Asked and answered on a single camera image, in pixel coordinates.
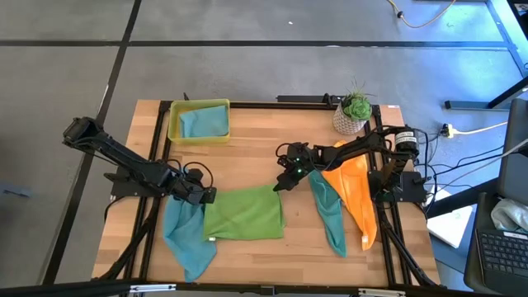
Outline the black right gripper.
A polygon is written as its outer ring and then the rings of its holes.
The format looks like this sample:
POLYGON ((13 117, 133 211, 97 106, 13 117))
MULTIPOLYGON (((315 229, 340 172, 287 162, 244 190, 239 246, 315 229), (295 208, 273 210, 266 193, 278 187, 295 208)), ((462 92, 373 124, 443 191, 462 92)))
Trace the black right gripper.
POLYGON ((308 143, 283 143, 276 148, 277 164, 283 172, 276 178, 273 191, 291 191, 316 167, 315 148, 308 143))

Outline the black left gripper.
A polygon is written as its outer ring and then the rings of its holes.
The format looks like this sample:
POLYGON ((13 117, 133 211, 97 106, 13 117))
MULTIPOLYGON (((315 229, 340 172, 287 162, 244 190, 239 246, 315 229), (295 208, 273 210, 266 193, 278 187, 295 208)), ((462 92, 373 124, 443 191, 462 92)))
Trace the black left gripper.
POLYGON ((217 189, 204 188, 201 179, 204 174, 197 168, 183 168, 175 184, 175 197, 189 203, 213 204, 217 189))

